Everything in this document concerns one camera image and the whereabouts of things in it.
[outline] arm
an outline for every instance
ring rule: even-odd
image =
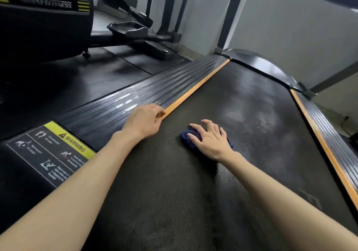
[[[155,104],[136,108],[102,150],[0,235],[0,250],[81,250],[124,159],[158,132],[164,114]]]
[[[188,134],[198,149],[225,165],[256,198],[280,232],[296,250],[357,250],[358,237],[316,209],[306,200],[247,162],[227,142],[226,132],[210,120],[202,126],[190,124],[201,135],[202,142]]]

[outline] orange stripe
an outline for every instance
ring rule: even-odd
[[[335,158],[335,156],[333,155],[331,149],[328,147],[326,141],[324,140],[317,124],[313,121],[313,119],[309,116],[307,110],[305,109],[305,107],[303,106],[301,100],[299,99],[298,95],[296,94],[296,92],[294,90],[291,89],[291,94],[293,95],[293,98],[296,100],[298,106],[301,108],[304,116],[306,117],[308,123],[310,124],[313,132],[315,133],[315,135],[317,136],[321,146],[324,149],[324,152],[327,154],[327,157],[329,158],[330,162],[332,163],[335,171],[337,172],[340,180],[342,181],[344,187],[346,188],[350,198],[352,199],[354,205],[356,206],[356,208],[358,209],[358,194],[357,191],[355,189],[355,187],[352,185],[350,179],[348,178],[348,176],[346,175],[346,173],[342,170],[341,166],[339,165],[337,159]]]
[[[201,85],[203,85],[209,78],[211,78],[216,72],[218,72],[228,62],[230,62],[229,59],[227,59],[222,65],[220,65],[218,68],[216,68],[210,74],[208,74],[206,77],[204,77],[201,81],[199,81],[197,84],[195,84],[193,88],[191,88],[189,91],[187,91],[185,94],[183,94],[177,100],[175,100],[168,108],[165,109],[165,115],[163,116],[163,119],[165,117],[167,117],[173,110],[175,110],[181,103],[183,103],[184,100],[186,100],[192,93],[194,93]]]

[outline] warning label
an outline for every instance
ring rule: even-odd
[[[6,145],[55,187],[96,154],[55,122],[13,138]]]

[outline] person's left hand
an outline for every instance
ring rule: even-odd
[[[137,135],[142,140],[159,131],[164,114],[164,109],[153,103],[139,106],[128,117],[122,130]]]

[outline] yellow warning strip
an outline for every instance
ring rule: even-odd
[[[181,103],[184,102],[192,93],[194,93],[201,85],[203,85],[209,78],[211,78],[216,72],[218,72],[226,63],[230,62],[229,59],[227,59],[224,63],[222,63],[218,68],[213,70],[210,74],[208,74],[206,77],[204,77],[201,81],[199,81],[197,84],[194,85],[189,91],[187,91],[185,94],[183,94],[181,97],[179,97],[177,100],[175,100],[168,108],[165,109],[165,115],[163,118],[167,117],[173,110],[175,110]]]
[[[330,162],[332,163],[334,170],[337,172],[340,180],[342,181],[344,187],[346,188],[351,200],[353,201],[354,205],[358,209],[358,194],[355,187],[352,185],[350,179],[346,175],[346,173],[342,170],[341,166],[339,165],[337,159],[333,155],[331,149],[327,145],[326,141],[324,140],[317,124],[313,121],[313,119],[309,116],[307,110],[305,109],[304,105],[302,104],[301,100],[299,99],[297,93],[294,90],[290,90],[293,98],[296,100],[298,106],[300,107],[301,111],[303,112],[304,116],[306,117],[308,123],[310,124],[313,132],[315,133],[318,141],[320,142],[324,152],[327,154]]]
[[[73,149],[75,149],[79,154],[88,160],[96,154],[88,146],[80,142],[77,137],[71,135],[67,130],[63,129],[55,122],[51,121],[44,126],[56,134],[57,138],[62,139],[66,144],[70,145]]]

